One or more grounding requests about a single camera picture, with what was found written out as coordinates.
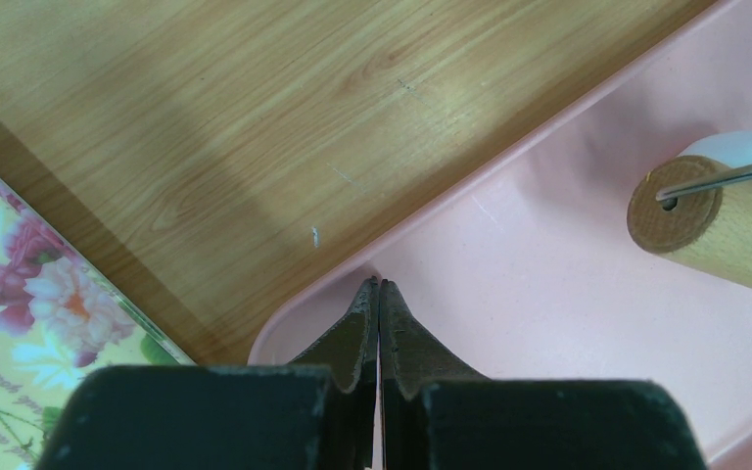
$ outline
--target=pink flower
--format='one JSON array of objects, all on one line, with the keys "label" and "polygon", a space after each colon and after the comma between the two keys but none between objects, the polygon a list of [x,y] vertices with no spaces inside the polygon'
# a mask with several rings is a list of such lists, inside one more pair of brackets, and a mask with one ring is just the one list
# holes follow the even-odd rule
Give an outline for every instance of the pink flower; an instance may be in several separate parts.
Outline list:
[{"label": "pink flower", "polygon": [[20,336],[27,332],[35,318],[30,314],[27,303],[31,295],[24,290],[29,273],[20,267],[0,264],[0,330],[10,336]]},{"label": "pink flower", "polygon": [[76,366],[133,333],[133,320],[67,258],[42,264],[38,277],[26,283],[33,295],[30,313],[77,353]]},{"label": "pink flower", "polygon": [[7,204],[15,209],[16,212],[21,212],[26,207],[22,200],[19,199],[18,196],[16,196],[16,193],[14,193],[13,190],[8,188],[4,183],[0,183],[0,196],[1,199],[3,199]]},{"label": "pink flower", "polygon": [[10,264],[22,266],[32,272],[33,277],[41,270],[41,264],[66,256],[71,260],[78,255],[64,241],[28,209],[22,211],[22,218],[7,233],[4,250]]}]

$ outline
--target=wooden table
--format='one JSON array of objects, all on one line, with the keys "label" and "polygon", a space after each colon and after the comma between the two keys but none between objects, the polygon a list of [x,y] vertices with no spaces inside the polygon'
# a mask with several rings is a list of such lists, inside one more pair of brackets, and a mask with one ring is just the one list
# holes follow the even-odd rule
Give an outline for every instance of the wooden table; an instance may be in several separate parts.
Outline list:
[{"label": "wooden table", "polygon": [[194,358],[242,362],[711,3],[0,0],[0,175]]}]

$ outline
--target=floral notebook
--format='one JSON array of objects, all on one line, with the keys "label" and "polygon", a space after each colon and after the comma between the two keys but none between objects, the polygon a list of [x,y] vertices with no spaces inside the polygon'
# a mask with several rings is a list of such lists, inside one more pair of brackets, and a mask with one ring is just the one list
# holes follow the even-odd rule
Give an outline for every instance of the floral notebook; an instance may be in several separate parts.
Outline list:
[{"label": "floral notebook", "polygon": [[191,360],[0,180],[0,470],[32,468],[86,375],[149,363]]}]

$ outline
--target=wooden handle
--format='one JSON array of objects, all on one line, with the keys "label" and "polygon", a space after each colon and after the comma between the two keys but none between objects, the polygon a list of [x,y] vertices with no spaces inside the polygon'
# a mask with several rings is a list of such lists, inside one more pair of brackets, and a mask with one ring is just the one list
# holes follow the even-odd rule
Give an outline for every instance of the wooden handle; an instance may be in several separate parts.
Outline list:
[{"label": "wooden handle", "polygon": [[752,288],[752,181],[656,201],[665,186],[728,168],[705,157],[678,157],[647,174],[627,212],[633,240],[646,251]]}]

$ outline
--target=metal rod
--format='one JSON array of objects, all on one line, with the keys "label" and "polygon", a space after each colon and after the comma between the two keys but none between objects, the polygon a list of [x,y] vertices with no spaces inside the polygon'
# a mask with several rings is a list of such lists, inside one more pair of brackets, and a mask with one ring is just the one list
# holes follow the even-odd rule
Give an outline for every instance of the metal rod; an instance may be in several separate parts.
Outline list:
[{"label": "metal rod", "polygon": [[656,201],[664,205],[682,196],[750,180],[752,180],[752,164],[662,188],[656,193]]}]

